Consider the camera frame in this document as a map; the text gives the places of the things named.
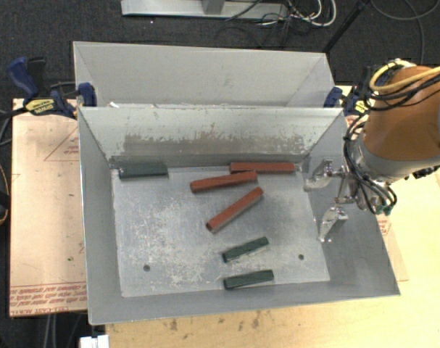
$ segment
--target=clamp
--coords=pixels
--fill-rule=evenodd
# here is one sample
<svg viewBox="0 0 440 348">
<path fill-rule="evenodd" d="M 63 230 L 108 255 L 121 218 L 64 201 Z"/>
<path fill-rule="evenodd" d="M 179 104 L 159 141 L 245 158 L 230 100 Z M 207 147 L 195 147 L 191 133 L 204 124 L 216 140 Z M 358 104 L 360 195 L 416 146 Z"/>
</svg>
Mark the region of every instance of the clamp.
<svg viewBox="0 0 440 348">
<path fill-rule="evenodd" d="M 23 111 L 36 116 L 59 115 L 75 119 L 76 107 L 67 102 L 61 91 L 55 89 L 60 88 L 60 83 L 51 90 L 49 96 L 45 96 L 42 78 L 45 64 L 46 61 L 40 57 L 28 61 L 25 57 L 18 57 L 7 68 L 10 79 L 27 94 L 23 100 Z M 90 83 L 79 84 L 78 90 L 73 93 L 79 95 L 80 106 L 96 106 L 96 94 Z"/>
</svg>

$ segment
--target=black floor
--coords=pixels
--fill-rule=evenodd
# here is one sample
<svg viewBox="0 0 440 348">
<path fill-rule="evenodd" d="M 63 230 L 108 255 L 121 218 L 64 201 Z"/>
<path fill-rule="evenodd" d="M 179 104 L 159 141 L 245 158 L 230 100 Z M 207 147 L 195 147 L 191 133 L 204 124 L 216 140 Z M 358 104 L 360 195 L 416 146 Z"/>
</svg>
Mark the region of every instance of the black floor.
<svg viewBox="0 0 440 348">
<path fill-rule="evenodd" d="M 327 28 L 311 28 L 305 22 L 294 21 L 285 29 L 282 23 L 264 28 L 245 20 L 122 17 L 120 1 L 0 0 L 0 109 L 8 110 L 12 98 L 24 96 L 6 74 L 9 63 L 19 56 L 45 57 L 45 77 L 50 84 L 73 79 L 73 41 L 322 51 L 358 2 L 336 0 L 337 18 Z M 302 9 L 314 4 L 312 0 L 295 0 L 298 1 Z M 364 66 L 394 58 L 440 65 L 440 0 L 373 1 L 376 7 L 397 17 L 432 12 L 419 20 L 395 20 L 367 5 L 329 54 L 336 83 L 351 84 L 360 79 Z M 8 129 L 5 138 L 10 135 Z M 0 163 L 10 177 L 9 144 L 0 149 Z M 8 253 L 9 221 L 0 227 L 0 347 L 42 347 L 48 316 L 7 316 Z M 55 321 L 50 318 L 49 326 L 57 327 L 59 348 L 66 346 L 76 321 L 77 337 L 93 333 L 85 315 L 62 314 Z"/>
</svg>

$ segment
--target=blue clamp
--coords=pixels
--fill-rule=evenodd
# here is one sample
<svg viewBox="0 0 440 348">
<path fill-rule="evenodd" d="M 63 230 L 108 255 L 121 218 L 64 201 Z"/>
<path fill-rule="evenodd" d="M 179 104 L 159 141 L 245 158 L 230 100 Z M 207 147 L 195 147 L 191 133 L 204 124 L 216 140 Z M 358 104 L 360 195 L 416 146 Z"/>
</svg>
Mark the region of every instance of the blue clamp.
<svg viewBox="0 0 440 348">
<path fill-rule="evenodd" d="M 33 115 L 59 115 L 75 119 L 76 107 L 69 104 L 65 97 L 57 90 L 52 90 L 49 96 L 39 96 L 39 87 L 33 77 L 28 73 L 27 59 L 16 58 L 7 68 L 7 75 L 14 84 L 26 92 L 23 99 L 23 107 Z M 83 98 L 83 105 L 95 107 L 97 105 L 96 94 L 90 83 L 81 83 L 78 86 L 78 94 Z"/>
<path fill-rule="evenodd" d="M 342 98 L 342 89 L 334 86 L 324 101 L 324 108 L 333 108 Z"/>
</svg>

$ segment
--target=red block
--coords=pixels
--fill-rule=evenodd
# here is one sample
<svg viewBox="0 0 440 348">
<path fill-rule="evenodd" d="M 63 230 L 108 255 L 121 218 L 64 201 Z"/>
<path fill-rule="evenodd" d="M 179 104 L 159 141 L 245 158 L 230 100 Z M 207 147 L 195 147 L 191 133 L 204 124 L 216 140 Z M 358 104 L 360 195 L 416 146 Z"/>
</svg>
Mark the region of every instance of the red block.
<svg viewBox="0 0 440 348">
<path fill-rule="evenodd" d="M 255 182 L 257 180 L 257 173 L 254 171 L 247 171 L 245 173 L 221 175 L 219 177 L 200 179 L 191 182 L 191 191 L 196 193 L 200 191 L 207 191 L 209 189 L 218 189 L 227 186 L 236 186 L 242 183 Z"/>
<path fill-rule="evenodd" d="M 260 187 L 256 187 L 251 190 L 247 195 L 234 202 L 226 210 L 223 210 L 220 214 L 216 215 L 207 222 L 207 228 L 210 232 L 218 232 L 222 227 L 238 217 L 244 211 L 249 209 L 253 204 L 258 202 L 263 195 L 263 190 Z"/>
<path fill-rule="evenodd" d="M 257 173 L 294 173 L 295 165 L 292 162 L 232 162 L 229 164 L 231 173 L 256 171 Z"/>
</svg>

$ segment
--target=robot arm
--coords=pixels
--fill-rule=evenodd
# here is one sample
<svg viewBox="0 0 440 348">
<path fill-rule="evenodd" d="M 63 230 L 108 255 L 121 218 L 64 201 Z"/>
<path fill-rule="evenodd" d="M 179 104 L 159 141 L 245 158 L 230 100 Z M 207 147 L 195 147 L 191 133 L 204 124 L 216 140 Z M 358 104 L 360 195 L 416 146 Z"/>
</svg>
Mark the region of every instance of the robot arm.
<svg viewBox="0 0 440 348">
<path fill-rule="evenodd" d="M 440 166 L 440 67 L 390 62 L 357 96 L 366 112 L 346 131 L 346 166 L 334 170 L 332 162 L 324 160 L 305 185 L 312 191 L 334 177 L 341 179 L 338 196 L 320 224 L 321 241 L 348 218 L 343 204 L 356 202 L 362 210 L 389 215 L 397 203 L 390 187 L 394 181 L 410 174 L 420 177 L 418 172 L 432 173 Z"/>
<path fill-rule="evenodd" d="M 440 165 L 440 67 L 391 63 L 370 81 L 375 103 L 350 151 L 356 167 L 387 183 Z M 382 75 L 386 85 L 378 86 Z"/>
</svg>

